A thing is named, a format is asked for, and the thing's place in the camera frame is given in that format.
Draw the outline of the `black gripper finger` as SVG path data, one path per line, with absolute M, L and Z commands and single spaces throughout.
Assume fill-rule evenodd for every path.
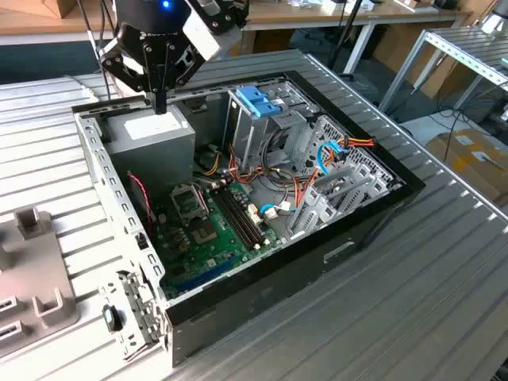
M 167 112 L 167 93 L 185 85 L 204 63 L 205 59 L 194 45 L 183 47 L 166 43 L 160 114 Z
M 119 39 L 112 39 L 99 50 L 99 62 L 102 69 L 124 83 L 135 92 L 144 92 L 155 114 L 160 114 L 160 71 L 152 59 L 152 47 L 135 41 L 124 46 Z M 140 58 L 142 72 L 129 67 L 125 62 L 131 58 L 136 63 Z

